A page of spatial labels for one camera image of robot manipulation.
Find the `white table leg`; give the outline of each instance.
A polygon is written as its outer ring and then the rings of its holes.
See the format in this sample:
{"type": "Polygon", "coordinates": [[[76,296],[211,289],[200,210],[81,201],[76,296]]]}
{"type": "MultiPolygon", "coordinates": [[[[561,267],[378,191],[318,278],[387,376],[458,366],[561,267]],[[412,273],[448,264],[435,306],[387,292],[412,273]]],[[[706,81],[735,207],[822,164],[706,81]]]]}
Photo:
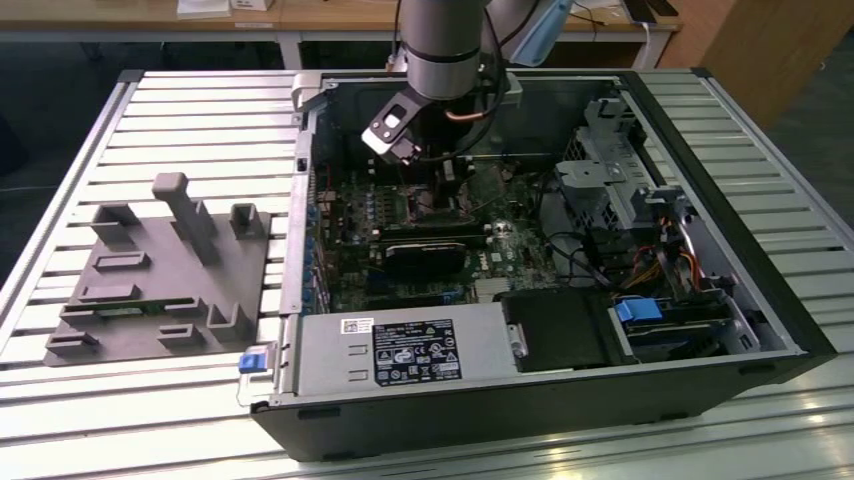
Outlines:
{"type": "Polygon", "coordinates": [[[282,61],[286,70],[303,69],[303,57],[299,53],[299,43],[302,35],[299,32],[279,32],[276,34],[279,49],[282,50],[282,61]]]}
{"type": "Polygon", "coordinates": [[[650,41],[641,47],[638,56],[635,57],[635,63],[631,65],[631,68],[637,70],[651,70],[655,68],[658,61],[662,58],[662,53],[665,52],[670,35],[671,32],[650,32],[650,41]]]}

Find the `slotted aluminum surface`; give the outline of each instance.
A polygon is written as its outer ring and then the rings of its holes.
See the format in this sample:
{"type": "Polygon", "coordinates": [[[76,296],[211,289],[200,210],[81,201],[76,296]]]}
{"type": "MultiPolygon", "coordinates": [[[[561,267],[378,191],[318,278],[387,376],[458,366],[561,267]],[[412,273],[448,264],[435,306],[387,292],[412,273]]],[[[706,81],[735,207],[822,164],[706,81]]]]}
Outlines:
{"type": "Polygon", "coordinates": [[[713,95],[714,85],[687,73],[654,73],[645,81],[842,352],[794,381],[758,388],[683,421],[300,465],[238,404],[238,354],[41,366],[47,335],[95,242],[87,223],[96,204],[130,201],[140,216],[168,214],[147,190],[147,181],[166,170],[182,169],[198,179],[191,195],[206,199],[211,212],[252,201],[276,215],[259,337],[275,335],[294,168],[291,80],[287,72],[152,72],[130,85],[122,113],[108,122],[107,148],[95,149],[47,251],[35,260],[20,308],[0,330],[0,478],[721,479],[850,474],[854,256],[846,232],[822,215],[826,206],[787,172],[733,105],[713,95]]]}

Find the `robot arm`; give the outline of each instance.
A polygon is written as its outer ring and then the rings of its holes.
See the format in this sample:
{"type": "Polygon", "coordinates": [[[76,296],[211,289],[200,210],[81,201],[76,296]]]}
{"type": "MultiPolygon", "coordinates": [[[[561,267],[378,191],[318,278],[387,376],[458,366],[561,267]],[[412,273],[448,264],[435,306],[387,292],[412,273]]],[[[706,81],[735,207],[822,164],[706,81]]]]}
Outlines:
{"type": "Polygon", "coordinates": [[[542,63],[561,34],[573,1],[400,2],[408,87],[374,117],[362,139],[391,163],[447,160],[459,153],[447,144],[448,136],[454,138],[460,131],[450,123],[494,117],[507,83],[503,59],[527,66],[542,63]],[[488,86],[479,72],[483,50],[492,53],[496,65],[488,86]],[[494,90],[492,105],[483,105],[478,112],[454,113],[464,107],[474,110],[479,89],[494,90]],[[435,155],[431,150],[451,153],[426,159],[426,153],[435,155]]]}

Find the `motherboard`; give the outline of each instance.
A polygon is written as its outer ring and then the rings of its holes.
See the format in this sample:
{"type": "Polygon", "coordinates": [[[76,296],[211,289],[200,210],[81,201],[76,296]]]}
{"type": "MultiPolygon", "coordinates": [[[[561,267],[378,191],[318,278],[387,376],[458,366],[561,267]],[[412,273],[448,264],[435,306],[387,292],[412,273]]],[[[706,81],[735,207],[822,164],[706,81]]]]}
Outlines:
{"type": "Polygon", "coordinates": [[[318,193],[330,310],[348,312],[491,302],[561,280],[531,212],[537,173],[470,161],[451,204],[435,190],[352,174],[318,193]]]}

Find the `power supply label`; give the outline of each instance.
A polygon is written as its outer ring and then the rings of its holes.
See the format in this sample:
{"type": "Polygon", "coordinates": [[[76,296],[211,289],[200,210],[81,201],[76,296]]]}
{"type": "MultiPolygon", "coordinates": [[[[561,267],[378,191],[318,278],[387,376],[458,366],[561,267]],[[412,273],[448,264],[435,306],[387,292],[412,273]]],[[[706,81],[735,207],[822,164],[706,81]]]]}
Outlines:
{"type": "Polygon", "coordinates": [[[451,319],[374,325],[374,380],[380,387],[462,378],[451,319]]]}

